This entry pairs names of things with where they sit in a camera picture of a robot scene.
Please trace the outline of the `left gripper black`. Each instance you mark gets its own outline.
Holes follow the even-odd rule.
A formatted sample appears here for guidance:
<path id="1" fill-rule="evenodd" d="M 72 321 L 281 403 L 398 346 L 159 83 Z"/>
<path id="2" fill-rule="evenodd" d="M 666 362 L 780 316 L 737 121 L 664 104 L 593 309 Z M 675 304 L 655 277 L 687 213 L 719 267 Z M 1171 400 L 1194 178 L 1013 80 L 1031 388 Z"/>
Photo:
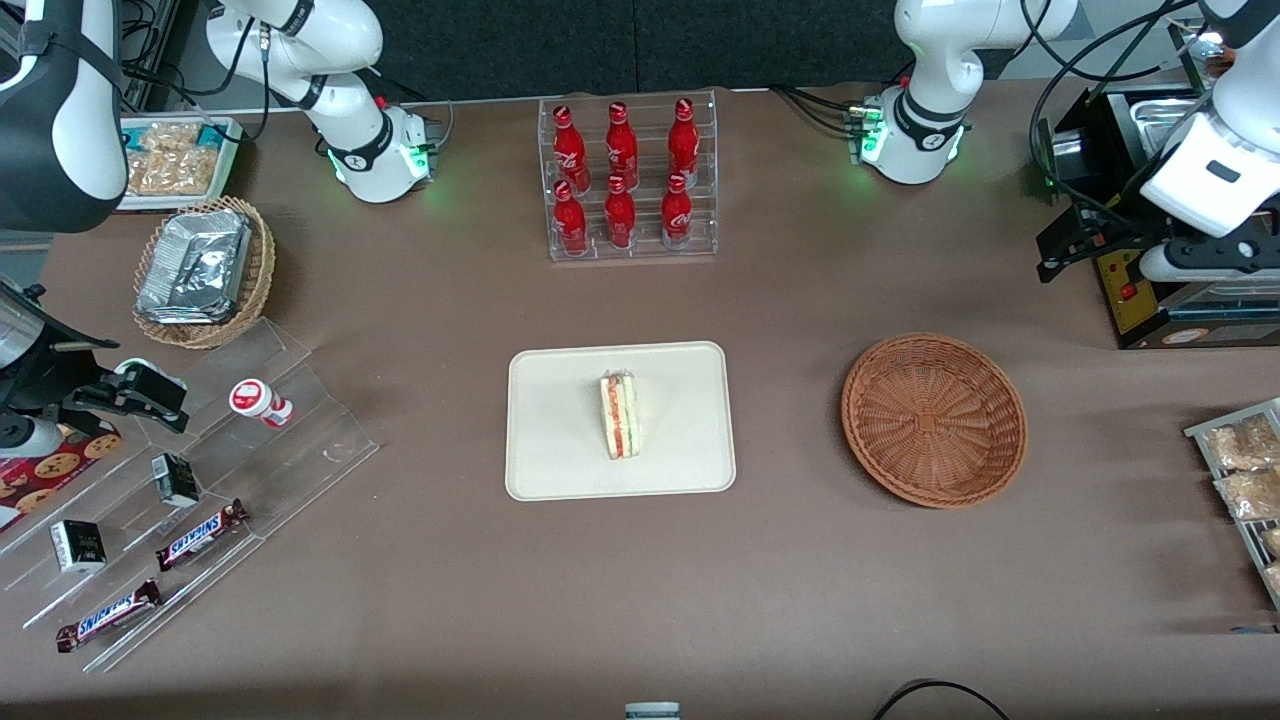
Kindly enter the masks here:
<path id="1" fill-rule="evenodd" d="M 1098 241 L 1103 229 L 1105 238 Z M 1039 252 L 1036 272 L 1039 282 L 1048 284 L 1068 266 L 1105 246 L 1106 263 L 1132 263 L 1151 249 L 1140 259 L 1140 273 L 1153 282 L 1261 283 L 1279 279 L 1276 236 L 1229 234 L 1169 241 L 1170 234 L 1167 222 L 1106 222 L 1093 210 L 1064 210 L 1036 236 Z"/>

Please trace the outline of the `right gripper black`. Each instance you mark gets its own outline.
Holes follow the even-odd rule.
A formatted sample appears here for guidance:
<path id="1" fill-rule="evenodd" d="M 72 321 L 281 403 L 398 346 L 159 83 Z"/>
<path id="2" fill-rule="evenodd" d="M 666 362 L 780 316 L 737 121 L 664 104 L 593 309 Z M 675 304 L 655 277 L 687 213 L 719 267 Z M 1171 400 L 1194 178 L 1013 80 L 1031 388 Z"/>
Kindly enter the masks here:
<path id="1" fill-rule="evenodd" d="M 188 387 L 182 379 L 148 363 L 123 363 L 118 387 L 91 386 L 100 375 L 90 350 L 58 352 L 47 345 L 36 345 L 3 369 L 3 457 L 54 454 L 64 442 L 63 428 L 91 436 L 101 429 L 93 413 L 146 416 L 174 433 L 187 429 Z"/>

